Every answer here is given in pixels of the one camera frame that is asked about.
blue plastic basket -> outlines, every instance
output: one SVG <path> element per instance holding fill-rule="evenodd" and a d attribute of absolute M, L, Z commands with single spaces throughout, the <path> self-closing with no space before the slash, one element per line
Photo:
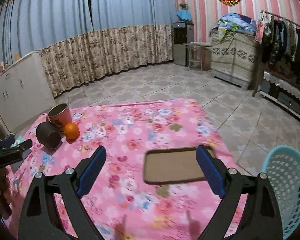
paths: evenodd
<path fill-rule="evenodd" d="M 268 175 L 279 205 L 283 239 L 300 223 L 300 152 L 278 146 L 268 153 L 261 172 Z"/>

pink striped wallpaper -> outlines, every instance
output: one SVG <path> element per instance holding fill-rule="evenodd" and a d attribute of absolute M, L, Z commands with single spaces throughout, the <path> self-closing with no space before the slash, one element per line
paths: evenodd
<path fill-rule="evenodd" d="M 194 23 L 194 37 L 197 42 L 209 40 L 209 32 L 215 22 L 227 13 L 239 13 L 257 19 L 261 10 L 273 12 L 300 24 L 299 0 L 242 0 L 235 6 L 227 6 L 219 0 L 175 0 L 188 3 Z"/>

brown tray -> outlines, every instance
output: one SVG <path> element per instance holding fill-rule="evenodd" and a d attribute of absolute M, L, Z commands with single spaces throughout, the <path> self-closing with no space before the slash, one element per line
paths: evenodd
<path fill-rule="evenodd" d="M 215 157 L 213 149 L 206 148 Z M 143 166 L 144 182 L 164 185 L 205 180 L 195 152 L 196 147 L 147 151 Z"/>

lace tablecloth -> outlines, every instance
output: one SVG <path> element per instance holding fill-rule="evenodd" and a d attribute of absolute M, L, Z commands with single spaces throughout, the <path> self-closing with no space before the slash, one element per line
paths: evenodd
<path fill-rule="evenodd" d="M 91 106 L 72 109 L 71 113 L 81 133 L 74 143 L 63 138 L 55 152 L 39 144 L 36 127 L 45 121 L 45 115 L 24 136 L 33 141 L 32 152 L 17 172 L 8 176 L 13 213 L 6 225 L 14 236 L 34 174 L 56 175 L 76 167 L 99 145 L 106 148 L 106 163 L 82 203 L 105 239 L 186 240 L 200 235 L 220 203 L 206 181 L 159 187 L 145 184 L 142 178 L 144 155 L 150 149 L 210 145 L 227 167 L 236 167 L 199 104 L 176 99 Z M 67 233 L 76 236 L 60 195 L 56 195 L 56 202 Z M 227 234 L 236 230 L 244 203 L 242 198 Z"/>

orange mug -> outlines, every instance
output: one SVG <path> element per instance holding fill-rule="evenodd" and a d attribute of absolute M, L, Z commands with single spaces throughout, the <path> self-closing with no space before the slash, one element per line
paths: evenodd
<path fill-rule="evenodd" d="M 64 126 L 72 122 L 68 104 L 63 103 L 53 107 L 47 114 L 46 121 L 50 122 L 59 131 L 63 132 Z"/>

